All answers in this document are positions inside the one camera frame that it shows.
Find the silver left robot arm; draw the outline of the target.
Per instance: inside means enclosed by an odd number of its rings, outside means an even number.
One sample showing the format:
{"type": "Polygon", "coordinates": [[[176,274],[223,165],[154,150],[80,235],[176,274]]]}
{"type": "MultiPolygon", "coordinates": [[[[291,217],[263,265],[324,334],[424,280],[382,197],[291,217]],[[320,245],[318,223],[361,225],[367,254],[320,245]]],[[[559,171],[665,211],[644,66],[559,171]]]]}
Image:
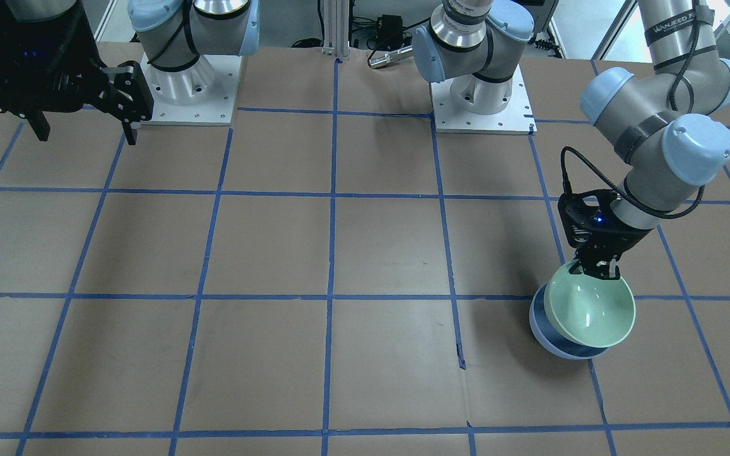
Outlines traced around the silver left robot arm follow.
{"type": "MultiPolygon", "coordinates": [[[[678,45],[655,74],[640,80],[623,68],[597,75],[580,98],[588,121],[631,167],[621,185],[597,191],[587,207],[565,186],[559,208],[576,250],[573,272],[593,280],[619,277],[618,260],[730,159],[730,132],[710,114],[730,103],[730,61],[702,41],[712,35],[704,2],[641,4],[654,56],[678,45]]],[[[414,30],[418,72],[444,91],[438,128],[492,120],[516,98],[513,80],[531,16],[510,1],[444,1],[414,30]]],[[[422,119],[356,118],[297,112],[246,112],[229,128],[151,126],[124,150],[105,215],[133,222],[128,210],[156,199],[157,153],[173,159],[229,153],[220,172],[220,214],[208,262],[209,294],[255,294],[255,281],[286,282],[287,291],[317,294],[328,274],[336,291],[367,285],[401,293],[442,293],[444,234],[434,231],[435,203],[390,196],[408,170],[432,189],[432,141],[422,119]]]]}

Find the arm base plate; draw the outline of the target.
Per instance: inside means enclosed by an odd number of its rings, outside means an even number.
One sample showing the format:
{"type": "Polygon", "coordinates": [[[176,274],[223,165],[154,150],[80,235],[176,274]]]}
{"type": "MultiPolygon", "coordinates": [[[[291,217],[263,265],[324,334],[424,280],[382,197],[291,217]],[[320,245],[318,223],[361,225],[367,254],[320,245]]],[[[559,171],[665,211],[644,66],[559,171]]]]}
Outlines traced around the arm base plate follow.
{"type": "Polygon", "coordinates": [[[438,133],[529,135],[538,130],[520,66],[499,84],[469,74],[432,83],[430,90],[438,133]]]}
{"type": "Polygon", "coordinates": [[[240,87],[241,56],[203,55],[182,72],[140,66],[154,98],[153,114],[143,124],[157,126],[231,126],[240,87]]]}

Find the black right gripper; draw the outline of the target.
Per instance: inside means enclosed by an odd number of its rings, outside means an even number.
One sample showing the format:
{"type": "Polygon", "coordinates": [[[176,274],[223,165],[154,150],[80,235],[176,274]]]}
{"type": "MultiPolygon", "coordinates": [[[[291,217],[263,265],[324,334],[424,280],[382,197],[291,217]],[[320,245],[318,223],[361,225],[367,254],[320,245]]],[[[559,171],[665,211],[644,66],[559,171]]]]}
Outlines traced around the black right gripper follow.
{"type": "Polygon", "coordinates": [[[43,111],[85,104],[118,119],[134,146],[154,98],[138,61],[105,67],[81,1],[0,1],[0,113],[23,116],[46,142],[43,111]]]}

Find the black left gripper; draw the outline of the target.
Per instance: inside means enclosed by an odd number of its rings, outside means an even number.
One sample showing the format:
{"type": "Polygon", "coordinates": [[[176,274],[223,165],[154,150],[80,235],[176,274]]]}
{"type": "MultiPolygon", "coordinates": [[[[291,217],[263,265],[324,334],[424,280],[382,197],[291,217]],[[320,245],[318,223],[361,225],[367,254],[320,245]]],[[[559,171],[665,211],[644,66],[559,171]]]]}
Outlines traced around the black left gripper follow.
{"type": "Polygon", "coordinates": [[[593,277],[619,280],[618,260],[650,233],[619,220],[612,211],[617,196],[609,189],[560,196],[557,202],[560,220],[576,254],[568,264],[569,274],[588,276],[584,264],[593,263],[593,277]]]}

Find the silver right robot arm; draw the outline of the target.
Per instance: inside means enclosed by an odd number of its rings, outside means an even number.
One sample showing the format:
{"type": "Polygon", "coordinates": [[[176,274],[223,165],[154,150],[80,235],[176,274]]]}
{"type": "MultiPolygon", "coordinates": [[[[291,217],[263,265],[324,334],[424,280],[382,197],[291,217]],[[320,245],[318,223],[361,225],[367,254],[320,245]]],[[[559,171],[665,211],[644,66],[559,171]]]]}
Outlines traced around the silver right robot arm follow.
{"type": "Polygon", "coordinates": [[[133,145],[157,99],[182,106],[214,89],[209,55],[258,48],[255,1],[130,1],[127,11],[148,69],[101,59],[81,1],[0,1],[0,113],[46,141],[45,112],[93,106],[118,119],[133,145]]]}

